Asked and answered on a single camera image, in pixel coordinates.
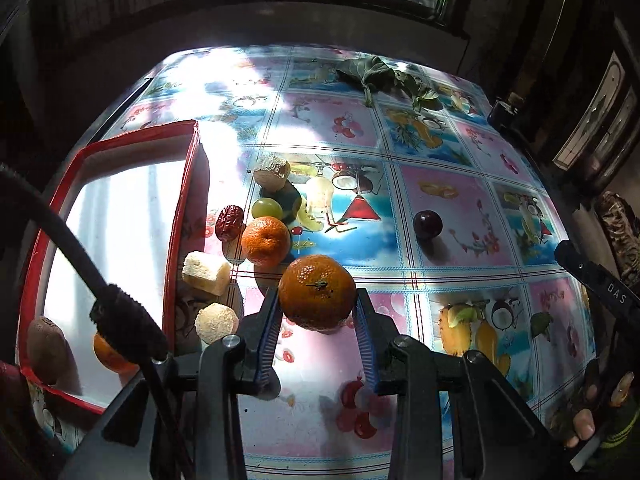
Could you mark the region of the operator hand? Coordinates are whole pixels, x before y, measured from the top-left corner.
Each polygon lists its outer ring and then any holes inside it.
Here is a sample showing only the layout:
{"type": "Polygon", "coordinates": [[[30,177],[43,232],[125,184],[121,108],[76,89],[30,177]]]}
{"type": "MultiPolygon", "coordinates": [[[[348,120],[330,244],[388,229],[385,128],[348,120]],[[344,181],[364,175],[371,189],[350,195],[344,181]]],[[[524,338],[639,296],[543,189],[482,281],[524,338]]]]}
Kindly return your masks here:
{"type": "Polygon", "coordinates": [[[572,404],[570,404],[570,429],[567,430],[565,446],[576,448],[582,442],[589,440],[596,432],[591,408],[598,398],[598,386],[591,384],[582,387],[572,404]]]}

